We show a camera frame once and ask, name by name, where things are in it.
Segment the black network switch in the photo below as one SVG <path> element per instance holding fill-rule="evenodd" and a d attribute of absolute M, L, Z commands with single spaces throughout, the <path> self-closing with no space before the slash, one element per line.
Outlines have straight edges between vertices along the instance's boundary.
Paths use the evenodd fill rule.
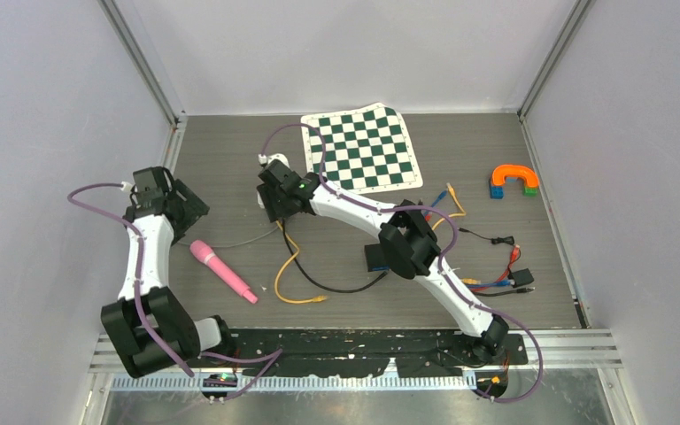
<path fill-rule="evenodd" d="M 375 243 L 365 245 L 364 256 L 368 272 L 384 272 L 390 270 L 380 244 Z"/>

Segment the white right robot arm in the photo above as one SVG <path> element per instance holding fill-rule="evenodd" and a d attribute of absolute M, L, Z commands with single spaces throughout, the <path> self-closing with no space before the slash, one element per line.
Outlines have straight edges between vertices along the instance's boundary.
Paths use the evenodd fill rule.
<path fill-rule="evenodd" d="M 353 194 L 309 173 L 300 176 L 279 158 L 259 156 L 257 187 L 271 221 L 297 213 L 339 220 L 377 238 L 384 261 L 394 274 L 428 290 L 470 336 L 470 351 L 482 363 L 492 363 L 506 349 L 509 327 L 495 310 L 480 301 L 448 265 L 437 235 L 426 222 L 429 208 L 410 201 L 400 205 Z"/>

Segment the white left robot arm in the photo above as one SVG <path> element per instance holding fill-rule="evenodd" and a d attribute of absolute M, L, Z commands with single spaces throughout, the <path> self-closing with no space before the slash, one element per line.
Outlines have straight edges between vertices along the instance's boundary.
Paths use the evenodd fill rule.
<path fill-rule="evenodd" d="M 228 365 L 236 343 L 219 316 L 194 321 L 169 286 L 171 248 L 208 206 L 163 166 L 133 174 L 131 204 L 122 217 L 129 237 L 127 275 L 101 322 L 128 375 L 140 378 L 188 364 L 202 353 L 216 367 Z"/>

